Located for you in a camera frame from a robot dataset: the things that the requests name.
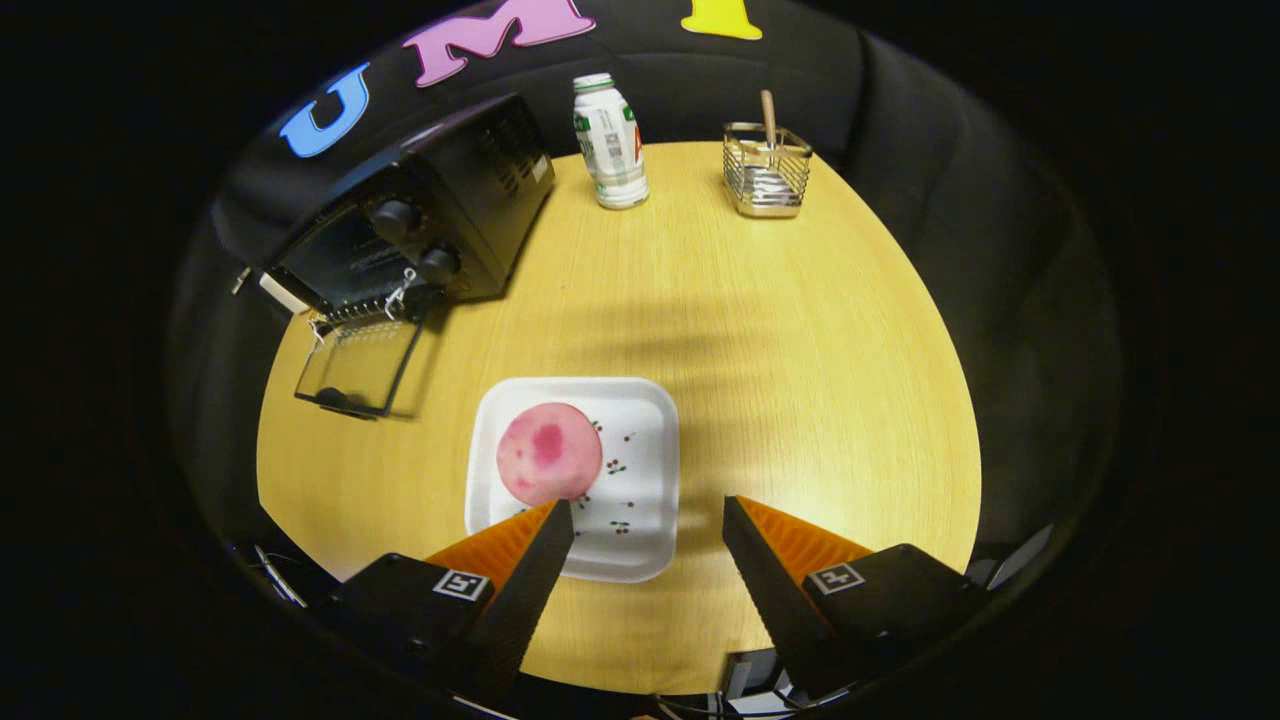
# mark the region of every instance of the red stain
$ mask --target red stain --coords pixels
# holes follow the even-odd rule
[[[534,462],[539,468],[547,468],[559,460],[563,450],[564,433],[561,432],[559,425],[545,424],[534,433]]]

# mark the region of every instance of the wooden handle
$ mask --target wooden handle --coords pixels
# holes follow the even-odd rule
[[[764,140],[773,147],[777,142],[777,124],[773,117],[773,94],[768,90],[760,91],[760,106],[764,108]]]

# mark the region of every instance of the square plate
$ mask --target square plate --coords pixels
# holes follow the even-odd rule
[[[467,534],[529,507],[502,484],[498,441],[516,415],[543,402],[581,410],[604,451],[591,489],[572,503],[576,537],[561,574],[608,583],[657,577],[676,555],[680,418],[667,391],[644,378],[511,378],[493,386],[471,436]]]

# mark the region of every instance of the toaster oven knob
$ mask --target toaster oven knob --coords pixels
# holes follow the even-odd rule
[[[399,242],[417,228],[417,210],[402,200],[388,200],[374,210],[374,232],[387,242]]]
[[[422,255],[417,269],[429,284],[445,286],[462,269],[462,263],[448,247],[433,247]]]

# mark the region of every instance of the yellow letter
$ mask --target yellow letter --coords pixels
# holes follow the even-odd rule
[[[744,0],[694,0],[694,14],[680,20],[689,32],[723,35],[739,40],[764,37],[760,28],[746,19]]]

